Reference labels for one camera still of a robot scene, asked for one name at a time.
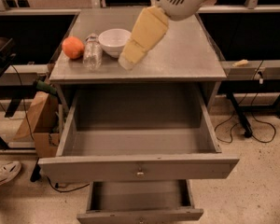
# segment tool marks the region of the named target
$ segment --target bowl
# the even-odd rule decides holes
[[[102,49],[114,58],[118,58],[130,38],[131,33],[124,29],[109,29],[99,35]]]

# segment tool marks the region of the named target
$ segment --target cardboard box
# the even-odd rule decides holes
[[[56,97],[42,91],[37,92],[27,111],[29,123],[27,119],[23,120],[13,140],[35,142],[38,157],[54,157],[59,144],[59,134],[52,133],[58,122],[57,111]]]

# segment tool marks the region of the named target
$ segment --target empty drawer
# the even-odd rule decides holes
[[[94,182],[86,214],[77,215],[82,223],[156,223],[198,220],[202,209],[195,209],[189,182]]]
[[[225,178],[238,158],[220,152],[197,84],[100,84],[77,92],[39,165],[65,183]]]

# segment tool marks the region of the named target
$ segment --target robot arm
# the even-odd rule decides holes
[[[181,21],[193,15],[205,0],[151,0],[152,7],[140,13],[119,63],[132,70],[165,36],[168,20]]]

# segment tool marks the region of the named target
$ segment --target person's foot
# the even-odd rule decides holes
[[[20,171],[21,163],[19,161],[0,165],[0,186],[12,180]]]

